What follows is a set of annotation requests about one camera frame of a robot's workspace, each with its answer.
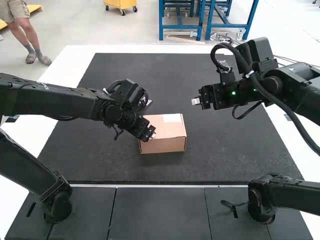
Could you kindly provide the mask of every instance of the concrete floor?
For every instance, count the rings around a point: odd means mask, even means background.
[[[33,14],[31,22],[38,33],[43,53],[52,59],[66,45],[179,44],[169,40],[158,41],[158,0],[138,0],[138,12],[128,9],[126,16],[120,16],[119,10],[112,7],[109,12],[105,11],[102,0],[26,2],[43,6],[44,11]],[[279,5],[275,0],[260,0],[249,39],[267,36],[274,53],[320,65],[319,54],[312,54],[320,53],[320,43],[315,40],[320,38],[315,25],[320,20],[320,9],[311,2],[290,0],[289,3],[289,0],[283,0]],[[230,22],[245,23],[251,3],[252,0],[234,0]],[[303,24],[307,14],[315,21],[314,27],[312,22]],[[182,20],[185,23],[198,21],[184,17]],[[174,23],[176,18],[165,17],[163,21]],[[33,65],[25,64],[26,50],[10,31],[2,30],[0,34],[4,37],[0,42],[0,72],[37,80],[47,68],[38,61]],[[303,47],[297,47],[301,42],[304,42]]]

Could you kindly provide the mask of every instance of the blue metal rack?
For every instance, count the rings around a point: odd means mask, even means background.
[[[196,5],[196,15],[197,16],[199,16],[199,14],[200,14],[201,5],[202,5],[201,0],[197,0],[197,5]],[[219,7],[227,8],[227,11],[226,11],[225,15],[228,17],[229,14],[230,14],[230,10],[231,10],[232,0],[219,1],[219,3],[217,3],[217,5]],[[206,0],[205,1],[205,6],[206,7],[210,7],[211,6],[211,0]]]
[[[164,29],[175,29],[175,30],[197,30],[196,40],[200,41],[204,16],[205,16],[205,4],[202,4],[202,7],[199,10],[199,23],[198,25],[183,25],[180,8],[190,8],[190,17],[193,17],[195,6],[195,0],[159,0],[159,40],[162,41],[164,39]],[[165,8],[175,8],[178,24],[172,25],[163,25],[163,16],[165,12]]]
[[[246,40],[248,38],[249,35],[249,31],[251,28],[251,24],[253,22],[254,16],[255,16],[255,12],[258,6],[258,2],[259,0],[253,0],[252,3],[252,7],[251,7],[251,11],[247,20],[246,24],[233,24],[230,23],[228,21],[228,16],[230,14],[230,10],[231,10],[231,4],[232,4],[232,0],[227,0],[225,2],[217,2],[216,0],[209,0],[206,1],[205,5],[206,6],[210,6],[210,10],[209,10],[209,16],[208,16],[208,23],[207,23],[207,27],[206,27],[206,34],[205,34],[205,40],[209,40],[210,39],[210,34],[211,34],[211,29],[212,28],[237,28],[237,29],[245,29],[245,33],[243,34],[242,39]],[[219,7],[225,7],[228,8],[226,13],[222,12],[220,10]],[[218,16],[220,17],[220,19],[222,20],[223,23],[212,23],[212,18],[213,18],[213,14],[214,11],[216,11],[216,13],[218,14]]]

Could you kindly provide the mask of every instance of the sock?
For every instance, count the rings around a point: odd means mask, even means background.
[[[40,49],[35,49],[35,54],[36,54],[36,57],[37,57],[38,59],[40,59],[40,58],[43,57],[42,52],[41,52]]]
[[[34,48],[30,44],[24,45],[24,47],[29,51],[29,54],[35,53]]]

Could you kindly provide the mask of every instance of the box lid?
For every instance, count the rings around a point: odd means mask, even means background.
[[[185,122],[181,113],[145,115],[144,118],[155,126],[155,136],[153,139],[168,139],[187,137]]]

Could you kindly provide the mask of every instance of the black mat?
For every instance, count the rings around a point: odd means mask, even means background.
[[[298,211],[279,209],[262,225],[247,206],[238,218],[220,204],[248,200],[237,187],[74,187],[72,213],[62,223],[45,222],[29,194],[5,240],[312,240]]]
[[[235,65],[233,56],[219,59]],[[76,119],[57,124],[39,160],[76,183],[237,184],[269,172],[302,178],[262,106],[235,120],[231,109],[191,105],[201,86],[220,81],[208,54],[97,53],[79,87],[125,78],[147,90],[154,101],[148,114],[183,114],[184,153],[140,155],[128,133],[114,141],[102,122]]]
[[[41,203],[29,193],[5,240],[106,240],[115,194],[114,187],[73,187],[70,216],[49,224]]]
[[[203,188],[118,188],[109,240],[211,240]]]
[[[293,209],[278,209],[275,220],[266,226],[254,221],[248,206],[236,207],[238,218],[220,204],[221,200],[232,203],[248,201],[248,189],[244,187],[206,187],[205,198],[212,239],[224,240],[312,240],[301,214]]]

